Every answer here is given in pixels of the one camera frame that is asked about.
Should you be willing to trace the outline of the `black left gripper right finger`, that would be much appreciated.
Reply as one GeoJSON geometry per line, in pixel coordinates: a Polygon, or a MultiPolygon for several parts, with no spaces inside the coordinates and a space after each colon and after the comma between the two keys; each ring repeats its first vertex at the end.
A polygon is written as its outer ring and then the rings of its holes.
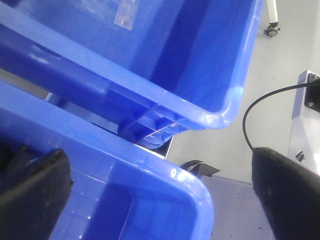
{"type": "Polygon", "coordinates": [[[277,240],[320,238],[320,176],[267,147],[252,150],[252,183],[277,240]]]}

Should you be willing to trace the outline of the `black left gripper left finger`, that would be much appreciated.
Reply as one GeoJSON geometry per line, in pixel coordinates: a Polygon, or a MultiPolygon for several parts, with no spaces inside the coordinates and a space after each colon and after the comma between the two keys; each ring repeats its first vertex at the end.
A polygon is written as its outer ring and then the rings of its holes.
{"type": "Polygon", "coordinates": [[[62,149],[39,157],[18,151],[0,174],[0,238],[48,240],[72,186],[70,161],[62,149]]]}

